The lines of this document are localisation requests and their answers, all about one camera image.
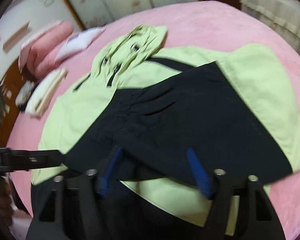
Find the green fabric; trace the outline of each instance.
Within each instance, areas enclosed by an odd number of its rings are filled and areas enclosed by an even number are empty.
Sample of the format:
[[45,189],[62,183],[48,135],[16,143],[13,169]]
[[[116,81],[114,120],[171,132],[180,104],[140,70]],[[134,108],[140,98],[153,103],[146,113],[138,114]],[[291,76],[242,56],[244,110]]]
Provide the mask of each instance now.
[[[155,62],[149,56],[181,61],[195,67],[217,61],[228,81],[255,116],[267,128],[296,171],[300,169],[300,114],[289,78],[271,50],[249,44],[231,52],[198,47],[163,48],[165,27],[138,26],[126,36],[104,47],[95,57],[91,77],[82,77],[60,96],[47,118],[39,150],[59,149],[67,153],[106,108],[116,89],[144,88],[163,81],[179,71]],[[131,49],[137,44],[138,51]],[[117,64],[122,64],[112,87],[106,84]],[[37,185],[66,167],[32,171],[31,182]],[[211,202],[196,188],[178,184],[168,178],[148,181],[122,181],[124,185],[157,207],[195,225],[203,226]],[[226,233],[233,235],[238,197],[233,197]]]

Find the pink bedsheet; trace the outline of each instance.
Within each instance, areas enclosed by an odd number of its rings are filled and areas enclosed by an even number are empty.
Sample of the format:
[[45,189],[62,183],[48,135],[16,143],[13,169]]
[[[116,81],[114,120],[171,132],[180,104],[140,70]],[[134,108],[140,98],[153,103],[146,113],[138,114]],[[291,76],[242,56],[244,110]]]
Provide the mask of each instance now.
[[[48,111],[41,120],[20,114],[10,135],[8,147],[36,150],[56,97],[90,70],[93,58],[101,48],[139,24],[166,25],[168,35],[165,47],[191,45],[231,52],[248,43],[269,46],[289,74],[300,106],[300,57],[277,33],[247,14],[220,2],[170,5],[139,12],[109,24],[106,31],[86,51],[64,62],[61,66],[68,68],[69,74],[54,95]],[[31,210],[30,172],[15,172],[12,178],[25,206]],[[294,240],[300,233],[300,173],[275,183],[271,188],[270,199],[287,240]]]

